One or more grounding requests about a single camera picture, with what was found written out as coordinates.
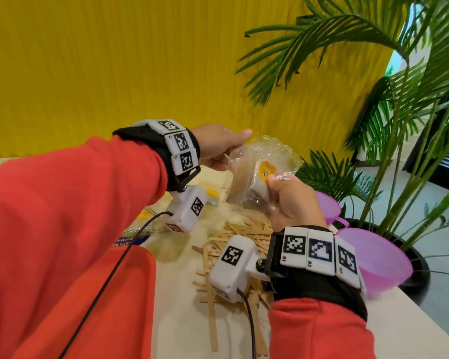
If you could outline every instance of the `pink bowl handle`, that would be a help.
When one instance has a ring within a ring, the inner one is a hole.
[[[340,223],[343,223],[344,227],[347,228],[349,227],[349,222],[346,219],[343,219],[341,217],[337,217],[336,220]]]

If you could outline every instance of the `yellow sticker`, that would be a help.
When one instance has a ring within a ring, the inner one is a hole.
[[[218,196],[218,192],[215,190],[211,190],[211,189],[206,189],[206,194],[217,197]]]
[[[268,161],[264,161],[261,166],[259,167],[259,170],[257,172],[257,175],[261,180],[263,180],[265,183],[268,182],[268,175],[274,174],[276,172],[276,168],[271,165]]]
[[[137,219],[148,219],[151,218],[153,216],[153,213],[151,213],[148,209],[143,209],[140,213],[140,215],[138,215]]]

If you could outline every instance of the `table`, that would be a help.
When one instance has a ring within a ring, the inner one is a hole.
[[[204,168],[191,184],[222,186],[229,176]],[[164,210],[169,198],[161,201]],[[242,217],[227,204],[207,206],[189,234],[157,233],[142,244],[156,259],[155,317],[152,358],[245,358],[251,357],[249,321],[238,309],[216,303],[217,352],[211,351],[208,306],[200,303],[193,280],[202,268],[202,256],[191,249],[201,247],[207,236],[222,229],[226,220],[240,223]],[[379,359],[449,359],[449,336],[402,291],[394,288],[366,302],[368,328],[374,333]],[[267,317],[263,309],[260,317]],[[260,320],[269,343],[269,323]]]

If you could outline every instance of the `hand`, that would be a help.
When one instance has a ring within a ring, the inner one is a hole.
[[[200,145],[200,165],[226,171],[228,156],[235,147],[244,144],[253,131],[233,132],[219,123],[208,123],[191,130]]]
[[[296,225],[318,225],[327,228],[314,189],[296,176],[290,180],[277,180],[268,176],[268,186],[278,197],[278,206],[269,215],[275,232]]]

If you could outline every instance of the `sealed food package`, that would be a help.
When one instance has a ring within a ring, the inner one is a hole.
[[[276,199],[269,191],[268,176],[289,179],[302,164],[302,159],[277,138],[258,137],[231,152],[228,168],[233,172],[233,181],[226,201],[245,209],[269,212],[276,207]]]

